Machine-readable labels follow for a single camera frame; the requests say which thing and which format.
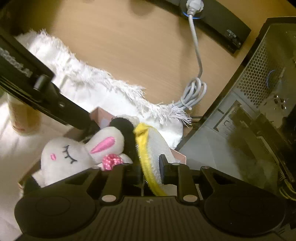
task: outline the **mesh panel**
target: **mesh panel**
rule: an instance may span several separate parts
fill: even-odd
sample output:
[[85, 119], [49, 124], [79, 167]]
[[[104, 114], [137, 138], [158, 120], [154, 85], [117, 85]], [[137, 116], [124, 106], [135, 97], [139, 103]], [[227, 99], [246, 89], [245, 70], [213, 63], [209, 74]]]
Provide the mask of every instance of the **mesh panel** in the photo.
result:
[[240, 76], [235, 92], [250, 106], [258, 108], [272, 92], [281, 70], [282, 67], [268, 55], [266, 42], [262, 41]]

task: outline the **white fluffy rug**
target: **white fluffy rug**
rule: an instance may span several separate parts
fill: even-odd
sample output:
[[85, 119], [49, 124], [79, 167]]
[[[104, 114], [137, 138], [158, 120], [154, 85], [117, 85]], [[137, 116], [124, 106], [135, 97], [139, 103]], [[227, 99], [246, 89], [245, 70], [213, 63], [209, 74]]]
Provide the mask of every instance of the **white fluffy rug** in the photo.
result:
[[171, 148], [181, 140], [182, 122], [191, 122], [173, 103], [152, 104], [144, 99], [143, 87], [116, 80], [110, 73], [79, 61], [60, 39], [45, 31], [31, 31], [17, 40], [56, 74], [53, 83], [61, 93], [89, 112], [100, 106], [115, 116], [137, 116], [154, 126]]

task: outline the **yellow wire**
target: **yellow wire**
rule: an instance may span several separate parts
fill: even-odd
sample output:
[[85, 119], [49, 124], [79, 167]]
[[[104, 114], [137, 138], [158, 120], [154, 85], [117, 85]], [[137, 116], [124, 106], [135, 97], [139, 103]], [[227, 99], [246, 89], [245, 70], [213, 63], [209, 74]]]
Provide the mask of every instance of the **yellow wire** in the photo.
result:
[[289, 183], [287, 179], [285, 179], [285, 184], [287, 185], [287, 187], [289, 188], [289, 190], [290, 190], [292, 193], [296, 194], [296, 192], [294, 191], [294, 188], [292, 187], [292, 184]]
[[282, 193], [281, 189], [279, 189], [279, 193], [280, 193], [285, 199], [289, 199], [288, 197], [286, 197], [285, 194]]
[[283, 191], [283, 193], [286, 195], [286, 197], [288, 197], [289, 199], [291, 199], [292, 201], [296, 201], [295, 198], [292, 198], [283, 188], [281, 188], [281, 190]]

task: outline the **pink inner ear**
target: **pink inner ear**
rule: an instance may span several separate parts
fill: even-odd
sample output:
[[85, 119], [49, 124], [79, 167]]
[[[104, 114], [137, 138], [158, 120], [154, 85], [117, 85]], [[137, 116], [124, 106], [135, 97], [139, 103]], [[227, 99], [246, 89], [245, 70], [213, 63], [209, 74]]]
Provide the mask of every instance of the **pink inner ear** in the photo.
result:
[[91, 150], [91, 154], [104, 151], [110, 148], [111, 146], [113, 146], [114, 144], [115, 144], [115, 138], [107, 137]]

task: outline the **cardboard box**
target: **cardboard box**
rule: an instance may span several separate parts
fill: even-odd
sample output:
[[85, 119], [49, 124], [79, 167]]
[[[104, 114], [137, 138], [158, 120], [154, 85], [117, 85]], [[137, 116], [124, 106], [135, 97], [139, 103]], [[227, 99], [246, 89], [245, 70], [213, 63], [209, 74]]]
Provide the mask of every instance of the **cardboard box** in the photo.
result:
[[[96, 108], [92, 113], [90, 113], [90, 117], [100, 126], [101, 129], [109, 126], [110, 121], [114, 118], [113, 115], [111, 115], [109, 112], [105, 111], [100, 107]], [[84, 130], [72, 128], [64, 135], [64, 137], [68, 137], [76, 141], [81, 141], [83, 139], [84, 133]], [[171, 149], [171, 151], [175, 159], [179, 160], [182, 164], [186, 164], [186, 156], [182, 155], [181, 153], [175, 150]], [[40, 168], [41, 163], [40, 158], [38, 158], [36, 162], [34, 162], [34, 164], [30, 166], [28, 170], [26, 170], [26, 172], [23, 174], [22, 178], [18, 182], [19, 187], [23, 189], [26, 179], [28, 179], [36, 171], [40, 170]]]

